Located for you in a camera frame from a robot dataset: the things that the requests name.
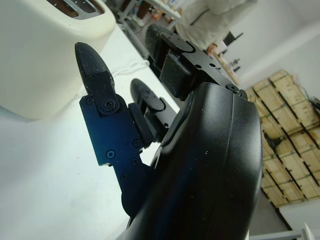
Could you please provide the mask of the person's left hand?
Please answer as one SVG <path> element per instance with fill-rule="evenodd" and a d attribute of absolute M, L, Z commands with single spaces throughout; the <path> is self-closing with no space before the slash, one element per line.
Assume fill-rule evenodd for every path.
<path fill-rule="evenodd" d="M 208 46 L 208 48 L 206 49 L 206 54 L 207 54 L 208 56 L 213 55 L 213 54 L 216 52 L 217 47 L 218 47 L 218 46 L 217 46 L 216 44 L 214 44 L 214 43 L 210 44 L 210 45 Z"/>

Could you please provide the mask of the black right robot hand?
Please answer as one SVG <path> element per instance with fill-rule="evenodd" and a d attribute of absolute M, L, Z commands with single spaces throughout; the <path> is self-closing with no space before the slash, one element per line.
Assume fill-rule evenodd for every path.
<path fill-rule="evenodd" d="M 113 167 L 129 215 L 121 240 L 243 240 L 263 175 L 256 106 L 192 42 L 158 24 L 145 44 L 179 112 L 141 80 L 133 102 L 105 62 L 77 42 L 87 94 L 79 102 L 97 162 Z"/>

